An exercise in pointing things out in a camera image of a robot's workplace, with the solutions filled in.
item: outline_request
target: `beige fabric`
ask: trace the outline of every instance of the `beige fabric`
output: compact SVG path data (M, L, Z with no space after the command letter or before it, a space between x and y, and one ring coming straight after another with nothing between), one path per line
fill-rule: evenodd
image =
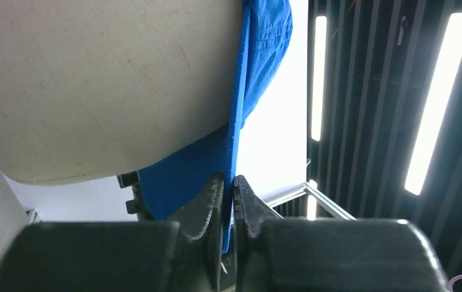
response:
M241 0L0 0L0 169L71 183L214 131L240 22Z

